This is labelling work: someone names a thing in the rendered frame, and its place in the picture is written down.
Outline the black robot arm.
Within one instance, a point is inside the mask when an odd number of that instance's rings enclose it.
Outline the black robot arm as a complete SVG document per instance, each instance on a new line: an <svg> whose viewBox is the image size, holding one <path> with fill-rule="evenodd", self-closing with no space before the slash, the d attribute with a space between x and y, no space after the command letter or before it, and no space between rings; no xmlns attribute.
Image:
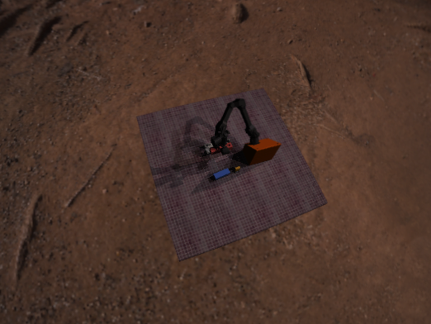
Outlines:
<svg viewBox="0 0 431 324"><path fill-rule="evenodd" d="M258 140L259 133L256 131L252 122L249 120L249 116L248 116L248 113L246 112L245 106L246 104L243 98L236 98L234 101L229 102L227 104L227 108L225 109L224 115L217 122L215 126L215 136L211 137L211 144L213 145L214 148L218 149L219 146L221 146L221 142L226 141L228 135L230 134L230 132L226 130L226 127L227 127L227 121L234 107L237 107L241 112L241 115L246 124L246 128L245 128L246 133L250 136L250 144L257 145L260 143ZM220 133L218 131L220 131Z"/></svg>

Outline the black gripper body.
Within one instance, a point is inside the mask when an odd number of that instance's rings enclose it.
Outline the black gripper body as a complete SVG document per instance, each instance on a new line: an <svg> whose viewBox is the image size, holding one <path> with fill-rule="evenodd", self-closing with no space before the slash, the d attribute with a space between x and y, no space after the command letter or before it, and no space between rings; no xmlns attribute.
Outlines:
<svg viewBox="0 0 431 324"><path fill-rule="evenodd" d="M226 140L226 141L228 141L228 140ZM226 141L221 142L221 147L222 147L221 153L222 153L222 155L226 155L226 154L230 153L230 149L227 146L225 146L225 145L227 145Z"/></svg>

